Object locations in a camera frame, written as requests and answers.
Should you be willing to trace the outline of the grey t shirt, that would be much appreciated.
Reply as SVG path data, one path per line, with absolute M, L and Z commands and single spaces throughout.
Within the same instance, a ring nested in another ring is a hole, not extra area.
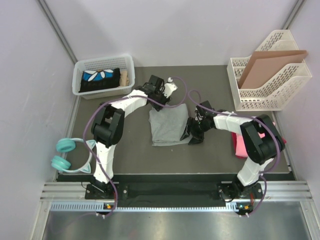
M 180 140 L 187 125 L 189 112 L 185 103 L 175 108 L 163 108 L 149 111 L 152 145 L 166 147 L 187 144 L 190 137 Z

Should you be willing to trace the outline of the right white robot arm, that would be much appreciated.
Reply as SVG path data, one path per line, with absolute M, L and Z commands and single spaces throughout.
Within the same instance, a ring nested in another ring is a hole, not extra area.
M 242 136 L 247 159 L 232 181 L 234 194 L 245 198 L 259 180 L 266 166 L 285 149 L 283 137 L 271 118 L 262 114 L 257 117 L 239 117 L 225 110 L 214 110 L 209 101 L 196 106 L 196 117 L 189 117 L 180 140 L 191 136 L 189 145 L 204 141 L 205 132 L 211 129 L 226 130 Z

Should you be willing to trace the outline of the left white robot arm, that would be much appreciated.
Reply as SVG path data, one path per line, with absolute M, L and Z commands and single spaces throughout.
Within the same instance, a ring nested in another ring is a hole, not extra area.
M 91 133 L 96 141 L 98 160 L 91 184 L 96 187 L 97 194 L 102 198 L 109 198 L 114 191 L 113 185 L 109 182 L 114 176 L 114 152 L 123 136 L 125 118 L 147 104 L 151 104 L 156 111 L 162 110 L 177 89 L 172 78 L 165 82 L 162 78 L 152 75 L 144 85 L 138 86 L 120 100 L 106 104 L 97 113 Z

